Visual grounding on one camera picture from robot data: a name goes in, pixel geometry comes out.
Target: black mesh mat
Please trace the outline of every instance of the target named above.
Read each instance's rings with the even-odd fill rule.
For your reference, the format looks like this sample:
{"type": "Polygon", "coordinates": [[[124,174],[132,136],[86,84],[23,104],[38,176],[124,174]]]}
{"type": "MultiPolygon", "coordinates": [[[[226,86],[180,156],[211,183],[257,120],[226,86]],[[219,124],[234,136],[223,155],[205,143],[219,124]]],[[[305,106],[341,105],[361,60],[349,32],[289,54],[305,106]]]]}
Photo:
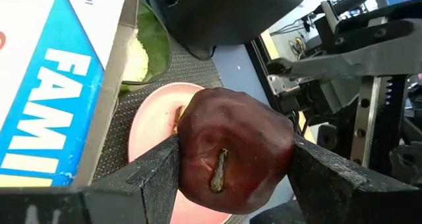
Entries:
{"type": "MultiPolygon", "coordinates": [[[[133,118],[140,104],[155,89],[171,82],[191,82],[207,88],[222,86],[212,60],[199,61],[189,55],[176,41],[172,40],[171,44],[173,57],[166,75],[140,90],[119,98],[119,105],[111,119],[93,182],[127,164],[127,143],[133,118]]],[[[202,57],[209,55],[207,50],[195,50],[195,53],[202,57]]]]}

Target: cardboard box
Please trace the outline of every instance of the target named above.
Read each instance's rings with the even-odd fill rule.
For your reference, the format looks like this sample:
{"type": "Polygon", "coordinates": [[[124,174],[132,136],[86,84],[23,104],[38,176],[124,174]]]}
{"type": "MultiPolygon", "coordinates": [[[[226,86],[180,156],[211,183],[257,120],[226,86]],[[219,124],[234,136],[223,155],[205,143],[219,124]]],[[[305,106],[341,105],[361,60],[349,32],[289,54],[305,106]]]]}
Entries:
{"type": "Polygon", "coordinates": [[[72,183],[123,2],[0,0],[0,186],[72,183]]]}

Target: apple stem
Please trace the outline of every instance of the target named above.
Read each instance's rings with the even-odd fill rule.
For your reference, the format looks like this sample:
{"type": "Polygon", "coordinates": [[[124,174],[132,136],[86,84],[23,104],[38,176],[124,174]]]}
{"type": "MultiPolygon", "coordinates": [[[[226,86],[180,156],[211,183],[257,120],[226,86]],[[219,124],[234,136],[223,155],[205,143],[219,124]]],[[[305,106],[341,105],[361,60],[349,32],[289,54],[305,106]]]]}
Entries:
{"type": "Polygon", "coordinates": [[[219,193],[223,190],[224,184],[224,163],[227,159],[228,151],[226,149],[222,149],[217,157],[217,167],[214,170],[214,174],[212,175],[210,189],[212,192],[219,193]]]}

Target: wrinkled apple skin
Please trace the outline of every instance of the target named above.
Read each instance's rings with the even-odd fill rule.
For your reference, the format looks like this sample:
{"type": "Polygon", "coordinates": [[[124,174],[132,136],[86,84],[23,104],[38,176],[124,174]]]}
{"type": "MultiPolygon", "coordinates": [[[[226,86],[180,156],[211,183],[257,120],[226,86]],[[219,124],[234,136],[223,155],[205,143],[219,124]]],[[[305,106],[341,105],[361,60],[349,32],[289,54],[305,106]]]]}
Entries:
{"type": "Polygon", "coordinates": [[[179,126],[179,189],[190,201],[232,214],[267,203],[286,175],[293,153],[293,125],[243,92],[225,88],[195,94],[179,126]],[[210,181],[220,152],[227,150],[224,184],[210,181]]]}

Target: pink plate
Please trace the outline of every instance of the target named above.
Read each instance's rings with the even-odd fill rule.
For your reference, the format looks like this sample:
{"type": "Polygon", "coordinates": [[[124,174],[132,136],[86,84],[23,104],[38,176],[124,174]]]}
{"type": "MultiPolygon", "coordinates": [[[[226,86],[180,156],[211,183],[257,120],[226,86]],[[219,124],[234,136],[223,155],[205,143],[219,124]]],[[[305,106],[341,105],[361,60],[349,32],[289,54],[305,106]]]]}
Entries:
{"type": "MultiPolygon", "coordinates": [[[[144,154],[173,133],[175,110],[188,105],[203,87],[177,82],[152,92],[139,107],[129,135],[129,162],[144,154]]],[[[177,191],[171,224],[220,224],[229,214],[204,208],[177,191]]]]}

